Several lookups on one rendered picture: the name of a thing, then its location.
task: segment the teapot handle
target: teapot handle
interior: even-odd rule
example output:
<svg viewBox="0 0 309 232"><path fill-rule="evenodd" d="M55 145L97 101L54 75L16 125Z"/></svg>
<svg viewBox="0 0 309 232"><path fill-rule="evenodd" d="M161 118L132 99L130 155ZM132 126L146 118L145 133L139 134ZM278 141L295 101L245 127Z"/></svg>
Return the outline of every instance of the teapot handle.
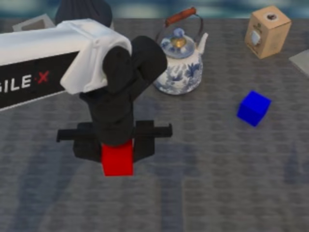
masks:
<svg viewBox="0 0 309 232"><path fill-rule="evenodd" d="M174 14L170 17L168 17L165 22L164 22L164 26L163 26L163 29L156 35L155 37L155 41L158 43L159 42L159 39L161 38L163 32L165 31L166 28L168 28L171 24L174 24L174 23L177 23L183 19L186 19L192 15L195 15L197 17L200 18L200 26L199 26L199 31L198 31L198 34L195 36L194 38L194 41L197 41L197 39L201 36L202 34L202 31L203 31L203 28L204 28L204 20L202 17L200 17L198 14L197 14L197 10L195 7L191 7L189 9L186 9L184 11L181 11L177 14Z"/></svg>

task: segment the wooden handle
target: wooden handle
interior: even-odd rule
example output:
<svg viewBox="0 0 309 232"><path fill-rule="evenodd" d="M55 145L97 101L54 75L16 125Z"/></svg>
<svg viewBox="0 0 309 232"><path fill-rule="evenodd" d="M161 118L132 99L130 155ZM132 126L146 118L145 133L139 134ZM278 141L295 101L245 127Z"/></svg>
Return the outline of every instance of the wooden handle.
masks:
<svg viewBox="0 0 309 232"><path fill-rule="evenodd" d="M178 14L174 14L173 16L168 17L165 20L165 27L168 27L169 25L171 25L173 23L177 23L180 20L188 18L188 17L190 17L192 15L195 15L196 13L197 13L196 8L195 7L191 7L189 9L187 9L187 10L179 12Z"/></svg>

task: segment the tabletop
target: tabletop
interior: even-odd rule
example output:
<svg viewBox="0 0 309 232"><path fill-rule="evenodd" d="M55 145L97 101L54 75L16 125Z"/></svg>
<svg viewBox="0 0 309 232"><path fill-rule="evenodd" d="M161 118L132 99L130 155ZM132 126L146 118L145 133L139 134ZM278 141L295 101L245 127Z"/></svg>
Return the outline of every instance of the tabletop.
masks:
<svg viewBox="0 0 309 232"><path fill-rule="evenodd" d="M172 123L174 135L133 177L106 178L56 143L58 129L90 120L76 96L1 112L0 231L308 232L309 80L288 60L308 49L308 23L294 20L283 51L259 60L244 44L247 19L206 19L200 86L177 97L151 86L135 104L136 120ZM154 38L163 20L114 24ZM194 36L198 21L181 27ZM236 116L250 90L272 100L256 128Z"/></svg>

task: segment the blue and white teapot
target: blue and white teapot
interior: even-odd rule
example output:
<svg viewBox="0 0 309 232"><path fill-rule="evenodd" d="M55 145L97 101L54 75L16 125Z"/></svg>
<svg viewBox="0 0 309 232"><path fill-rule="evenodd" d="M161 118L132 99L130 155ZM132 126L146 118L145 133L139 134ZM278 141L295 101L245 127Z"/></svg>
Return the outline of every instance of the blue and white teapot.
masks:
<svg viewBox="0 0 309 232"><path fill-rule="evenodd" d="M182 16L175 21L180 21L185 17L188 16ZM201 18L200 33L202 30L203 19ZM181 28L175 29L172 35L164 38L160 45L167 55L168 68L155 80L154 86L170 95L185 94L197 88L202 80L202 54L207 38L208 34L204 33L197 45L195 40L188 37Z"/></svg>

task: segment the teapot lid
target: teapot lid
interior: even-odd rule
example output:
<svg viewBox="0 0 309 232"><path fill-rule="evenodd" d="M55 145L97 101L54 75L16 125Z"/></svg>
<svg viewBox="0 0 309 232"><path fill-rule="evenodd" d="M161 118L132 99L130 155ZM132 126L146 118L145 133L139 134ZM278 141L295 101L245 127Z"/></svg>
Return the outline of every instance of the teapot lid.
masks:
<svg viewBox="0 0 309 232"><path fill-rule="evenodd" d="M183 29L177 28L172 35L162 40L161 47L168 57L183 59L194 53L195 43L185 35Z"/></svg>

